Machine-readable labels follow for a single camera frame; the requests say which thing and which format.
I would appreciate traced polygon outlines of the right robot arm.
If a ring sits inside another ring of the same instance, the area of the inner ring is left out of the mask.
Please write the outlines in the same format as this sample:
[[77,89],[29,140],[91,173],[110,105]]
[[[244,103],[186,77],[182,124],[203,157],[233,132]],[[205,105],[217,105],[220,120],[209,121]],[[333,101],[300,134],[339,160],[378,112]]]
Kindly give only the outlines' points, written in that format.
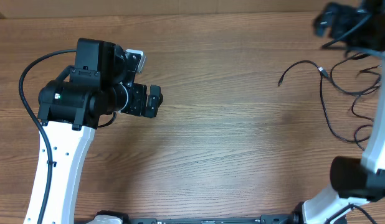
[[314,20],[315,35],[321,37],[329,29],[330,42],[324,50],[337,50],[338,42],[345,43],[345,61],[369,56],[381,60],[378,66],[360,70],[377,77],[374,84],[361,91],[347,91],[333,78],[333,71],[317,67],[321,80],[328,80],[340,92],[357,100],[375,91],[379,92],[374,118],[369,119],[371,134],[350,143],[362,150],[361,158],[338,156],[330,169],[330,184],[315,197],[301,203],[285,220],[288,223],[346,223],[346,214],[363,205],[385,198],[385,1],[362,1],[358,7],[337,2],[328,3]]

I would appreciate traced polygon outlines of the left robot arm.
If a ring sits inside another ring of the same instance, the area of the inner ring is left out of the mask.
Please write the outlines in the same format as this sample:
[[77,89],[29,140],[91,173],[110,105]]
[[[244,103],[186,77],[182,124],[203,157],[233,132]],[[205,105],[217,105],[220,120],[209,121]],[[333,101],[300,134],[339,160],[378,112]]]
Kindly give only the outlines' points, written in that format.
[[81,38],[75,62],[39,92],[31,118],[40,133],[39,158],[26,223],[73,223],[78,187],[100,117],[125,113],[154,118],[161,88],[135,82],[146,62],[140,50]]

